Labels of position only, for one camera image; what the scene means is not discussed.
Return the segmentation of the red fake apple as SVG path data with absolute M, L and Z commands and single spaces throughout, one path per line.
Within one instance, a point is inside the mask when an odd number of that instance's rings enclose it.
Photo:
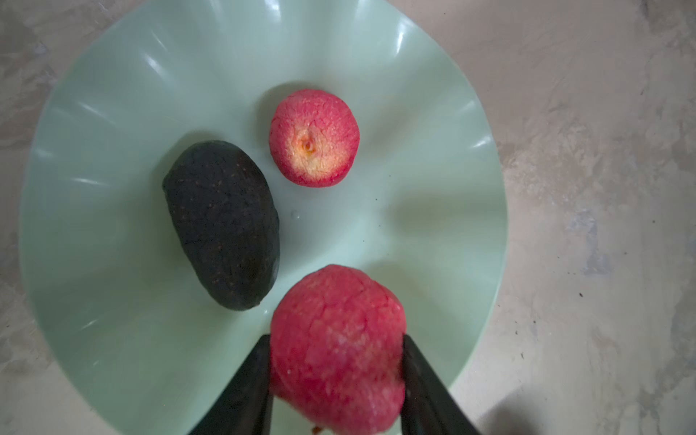
M 329 92 L 293 92 L 273 115 L 269 149 L 280 172 L 308 188 L 340 183 L 353 167 L 360 129 L 349 106 Z
M 405 398 L 399 299 L 366 273 L 330 265 L 284 296 L 270 324 L 271 390 L 315 426 L 378 434 Z

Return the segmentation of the dark fake avocado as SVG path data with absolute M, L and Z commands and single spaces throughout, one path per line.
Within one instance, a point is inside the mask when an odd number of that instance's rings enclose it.
M 276 282 L 280 221 L 268 182 L 244 150 L 199 141 L 162 182 L 168 211 L 199 282 L 221 306 L 258 306 Z

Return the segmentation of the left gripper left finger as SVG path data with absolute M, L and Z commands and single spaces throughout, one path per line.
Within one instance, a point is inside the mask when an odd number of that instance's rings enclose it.
M 190 435 L 268 435 L 273 395 L 270 335 L 262 335 Z

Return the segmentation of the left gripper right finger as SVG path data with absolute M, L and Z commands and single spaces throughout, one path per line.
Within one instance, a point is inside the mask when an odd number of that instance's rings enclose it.
M 480 435 L 409 335 L 403 336 L 402 434 Z

